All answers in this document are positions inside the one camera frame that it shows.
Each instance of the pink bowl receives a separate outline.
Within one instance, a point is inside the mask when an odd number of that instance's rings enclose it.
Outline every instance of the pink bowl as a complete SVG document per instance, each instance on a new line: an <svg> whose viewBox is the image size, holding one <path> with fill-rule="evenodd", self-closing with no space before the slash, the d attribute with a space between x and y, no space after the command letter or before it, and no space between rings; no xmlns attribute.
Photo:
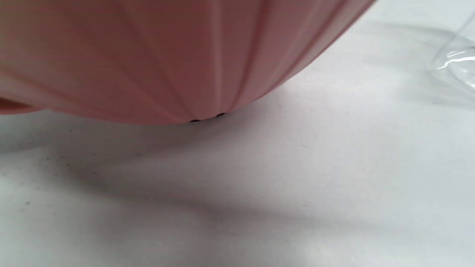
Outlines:
<svg viewBox="0 0 475 267"><path fill-rule="evenodd" d="M125 123L207 119L295 75L372 2L5 1L0 95Z"/></svg>

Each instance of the clear plastic object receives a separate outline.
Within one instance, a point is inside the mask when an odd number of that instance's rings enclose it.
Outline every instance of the clear plastic object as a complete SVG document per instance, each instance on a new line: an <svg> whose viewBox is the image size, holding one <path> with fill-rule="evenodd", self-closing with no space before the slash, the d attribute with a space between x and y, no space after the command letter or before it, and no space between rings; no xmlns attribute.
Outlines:
<svg viewBox="0 0 475 267"><path fill-rule="evenodd" d="M475 12L439 50L431 69L437 78L475 94Z"/></svg>

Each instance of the pink ceramic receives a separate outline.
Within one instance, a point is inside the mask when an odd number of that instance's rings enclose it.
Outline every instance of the pink ceramic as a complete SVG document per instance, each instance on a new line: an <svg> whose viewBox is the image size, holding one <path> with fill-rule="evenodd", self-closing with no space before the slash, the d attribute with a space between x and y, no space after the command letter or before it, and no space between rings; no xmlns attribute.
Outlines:
<svg viewBox="0 0 475 267"><path fill-rule="evenodd" d="M6 0L0 96L178 124L241 108L331 45L373 0Z"/></svg>
<svg viewBox="0 0 475 267"><path fill-rule="evenodd" d="M13 115L40 110L39 108L0 97L0 115Z"/></svg>

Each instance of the white surface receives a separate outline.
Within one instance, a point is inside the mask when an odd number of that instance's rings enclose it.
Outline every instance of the white surface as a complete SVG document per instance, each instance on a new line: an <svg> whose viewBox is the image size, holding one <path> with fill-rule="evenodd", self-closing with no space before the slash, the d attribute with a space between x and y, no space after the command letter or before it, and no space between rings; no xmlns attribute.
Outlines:
<svg viewBox="0 0 475 267"><path fill-rule="evenodd" d="M473 267L472 0L381 0L268 97L176 127L0 118L0 266Z"/></svg>

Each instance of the transparent plastic bottle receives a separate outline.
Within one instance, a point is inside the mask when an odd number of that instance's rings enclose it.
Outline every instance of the transparent plastic bottle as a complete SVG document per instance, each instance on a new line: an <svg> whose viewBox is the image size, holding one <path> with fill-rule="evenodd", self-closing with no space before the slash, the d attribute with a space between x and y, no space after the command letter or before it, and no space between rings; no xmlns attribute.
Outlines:
<svg viewBox="0 0 475 267"><path fill-rule="evenodd" d="M475 94L475 12L439 50L431 70L437 78Z"/></svg>

